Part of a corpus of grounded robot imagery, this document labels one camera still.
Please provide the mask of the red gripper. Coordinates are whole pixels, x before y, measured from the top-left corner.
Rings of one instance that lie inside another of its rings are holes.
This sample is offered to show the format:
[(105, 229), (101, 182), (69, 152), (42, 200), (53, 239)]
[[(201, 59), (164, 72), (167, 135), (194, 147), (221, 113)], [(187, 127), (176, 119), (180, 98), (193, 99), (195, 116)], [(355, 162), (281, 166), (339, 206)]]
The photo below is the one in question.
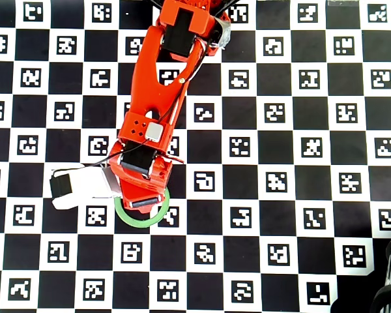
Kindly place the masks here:
[(109, 166), (119, 180), (126, 210), (147, 214), (166, 199), (167, 183), (177, 158), (133, 141), (117, 141), (110, 156)]

